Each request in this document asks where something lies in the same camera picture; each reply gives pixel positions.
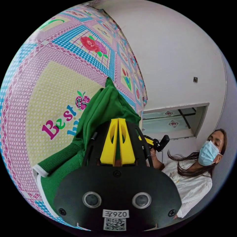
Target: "glass pane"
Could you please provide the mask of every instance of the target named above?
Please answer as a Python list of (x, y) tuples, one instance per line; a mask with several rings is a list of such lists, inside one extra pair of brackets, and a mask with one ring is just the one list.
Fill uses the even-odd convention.
[(171, 117), (174, 115), (180, 115), (180, 112), (176, 110), (165, 110), (161, 112), (155, 112), (155, 113), (148, 113), (143, 114), (143, 119), (154, 119), (154, 118), (163, 118), (163, 117)]
[(182, 116), (144, 120), (142, 127), (143, 134), (166, 133), (188, 129)]
[(185, 115), (185, 114), (193, 114), (195, 113), (193, 108), (186, 108), (186, 109), (181, 109), (181, 112)]

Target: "camera lens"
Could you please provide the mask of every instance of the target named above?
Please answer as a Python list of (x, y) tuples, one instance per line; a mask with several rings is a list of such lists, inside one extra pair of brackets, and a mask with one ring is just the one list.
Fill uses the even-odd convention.
[(151, 196), (148, 193), (137, 193), (132, 200), (133, 206), (144, 209), (151, 204)]
[(101, 197), (98, 193), (95, 192), (85, 193), (82, 200), (84, 205), (89, 208), (97, 208), (101, 205)]
[(140, 195), (136, 198), (135, 202), (138, 206), (143, 207), (143, 206), (147, 205), (148, 197), (145, 195)]

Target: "strawberry print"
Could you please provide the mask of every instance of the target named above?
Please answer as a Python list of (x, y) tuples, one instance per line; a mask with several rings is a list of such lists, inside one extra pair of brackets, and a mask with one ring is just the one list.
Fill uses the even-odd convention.
[(80, 91), (77, 91), (78, 97), (75, 100), (75, 104), (78, 110), (82, 111), (86, 108), (87, 104), (90, 102), (90, 98), (88, 96), (84, 96), (85, 92), (82, 94)]

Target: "label sticker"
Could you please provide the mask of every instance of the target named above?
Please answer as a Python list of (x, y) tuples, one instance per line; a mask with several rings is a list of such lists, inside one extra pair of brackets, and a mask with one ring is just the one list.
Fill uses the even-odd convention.
[(103, 230), (126, 231), (126, 218), (105, 218)]
[(129, 218), (129, 210), (115, 211), (103, 209), (104, 218)]

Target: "face mask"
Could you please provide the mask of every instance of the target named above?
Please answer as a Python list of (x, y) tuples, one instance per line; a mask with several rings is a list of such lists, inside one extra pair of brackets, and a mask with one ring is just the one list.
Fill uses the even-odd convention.
[(200, 150), (198, 162), (203, 166), (211, 165), (218, 154), (219, 150), (212, 141), (206, 141)]

